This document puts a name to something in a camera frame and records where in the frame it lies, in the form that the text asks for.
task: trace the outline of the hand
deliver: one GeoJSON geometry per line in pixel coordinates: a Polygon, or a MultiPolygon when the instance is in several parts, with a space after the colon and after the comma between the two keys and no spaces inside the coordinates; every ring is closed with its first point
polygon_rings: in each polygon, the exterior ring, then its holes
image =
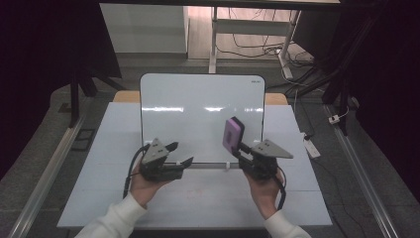
{"type": "MultiPolygon", "coordinates": [[[[275,207],[275,199],[277,198],[279,187],[275,181],[270,178],[268,180],[255,180],[245,173],[251,188],[251,196],[256,203],[262,217],[267,220],[277,212],[275,207]]],[[[280,169],[277,169],[276,176],[283,182],[280,169]]]]}
{"type": "Polygon", "coordinates": [[[132,170],[130,192],[139,205],[146,209],[148,202],[152,200],[158,189],[170,181],[149,181],[143,178],[139,171],[140,162],[132,170]]]}

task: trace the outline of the gray floor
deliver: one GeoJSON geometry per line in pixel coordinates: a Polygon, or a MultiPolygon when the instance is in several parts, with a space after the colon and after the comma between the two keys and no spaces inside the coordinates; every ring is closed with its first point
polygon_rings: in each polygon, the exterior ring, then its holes
{"type": "MultiPolygon", "coordinates": [[[[138,82],[142,74],[147,72],[187,72],[205,73],[207,60],[186,59],[139,59],[120,58],[123,79],[116,79],[129,89],[139,89],[138,82]]],[[[293,68],[298,76],[308,68],[293,68]]],[[[279,74],[276,61],[219,61],[219,73],[259,74],[267,85],[284,83],[279,74]]],[[[82,125],[80,139],[94,135],[99,127],[107,103],[112,101],[115,89],[95,80],[100,92],[93,99],[88,117],[82,125]]],[[[272,91],[284,92],[290,84],[274,88],[272,91]]],[[[333,127],[327,122],[324,106],[320,101],[320,91],[314,91],[293,101],[293,93],[289,104],[294,106],[296,120],[301,131],[315,133],[313,143],[322,157],[312,162],[324,199],[328,206],[333,226],[304,227],[313,237],[382,237],[381,231],[363,195],[348,159],[335,136],[333,127]]],[[[50,157],[66,130],[69,113],[59,110],[63,103],[69,102],[68,87],[56,91],[52,95],[52,106],[42,125],[25,148],[15,166],[0,182],[0,237],[6,237],[18,218],[29,195],[38,182],[50,157]]],[[[349,113],[349,138],[354,143],[368,175],[390,214],[400,237],[418,237],[420,233],[420,206],[409,192],[399,175],[395,172],[383,153],[360,127],[355,118],[356,108],[349,113]]],[[[74,142],[68,153],[55,183],[44,202],[28,237],[73,237],[77,231],[66,231],[56,228],[57,221],[71,193],[77,176],[83,166],[89,147],[88,140],[74,142]]],[[[233,233],[189,233],[187,237],[261,237],[256,232],[244,234],[233,233]]],[[[163,237],[168,234],[148,233],[143,237],[163,237]]],[[[185,234],[172,232],[171,237],[185,234]]]]}

